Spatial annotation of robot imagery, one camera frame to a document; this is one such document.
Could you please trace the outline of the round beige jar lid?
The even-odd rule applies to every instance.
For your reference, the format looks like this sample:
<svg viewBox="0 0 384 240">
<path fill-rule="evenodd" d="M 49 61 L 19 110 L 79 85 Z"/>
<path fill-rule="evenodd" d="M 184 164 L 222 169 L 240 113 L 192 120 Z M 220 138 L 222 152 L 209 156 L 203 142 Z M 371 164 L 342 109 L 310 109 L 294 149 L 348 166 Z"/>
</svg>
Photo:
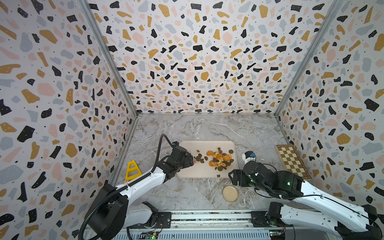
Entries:
<svg viewBox="0 0 384 240">
<path fill-rule="evenodd" d="M 237 189 L 233 186 L 224 187 L 222 194 L 227 202 L 235 202 L 239 196 Z"/>
</svg>

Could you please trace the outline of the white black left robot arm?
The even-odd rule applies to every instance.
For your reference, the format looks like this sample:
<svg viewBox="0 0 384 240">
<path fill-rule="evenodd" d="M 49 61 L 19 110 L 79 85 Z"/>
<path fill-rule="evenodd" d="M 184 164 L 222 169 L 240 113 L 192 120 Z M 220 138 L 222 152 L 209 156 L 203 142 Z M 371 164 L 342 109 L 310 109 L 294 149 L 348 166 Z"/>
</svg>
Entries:
<svg viewBox="0 0 384 240">
<path fill-rule="evenodd" d="M 151 227 L 156 222 L 158 210 L 148 202 L 138 206 L 132 206 L 132 203 L 193 164 L 193 156 L 188 150 L 173 146 L 170 155 L 163 157 L 140 177 L 116 187 L 104 185 L 86 213 L 78 239 L 84 239 L 86 227 L 95 232 L 95 240 L 111 240 L 123 228 L 133 225 Z"/>
</svg>

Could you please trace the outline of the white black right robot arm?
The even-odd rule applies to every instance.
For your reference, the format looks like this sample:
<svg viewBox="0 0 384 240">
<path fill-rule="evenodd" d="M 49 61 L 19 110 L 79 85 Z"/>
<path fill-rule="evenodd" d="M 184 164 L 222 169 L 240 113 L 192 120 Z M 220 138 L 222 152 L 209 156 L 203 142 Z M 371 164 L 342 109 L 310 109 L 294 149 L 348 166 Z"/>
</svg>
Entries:
<svg viewBox="0 0 384 240">
<path fill-rule="evenodd" d="M 233 185 L 264 191 L 272 200 L 264 215 L 251 213 L 254 227 L 310 227 L 343 240 L 380 240 L 383 238 L 371 205 L 349 204 L 314 187 L 288 171 L 268 169 L 250 161 L 242 170 L 229 173 Z"/>
</svg>

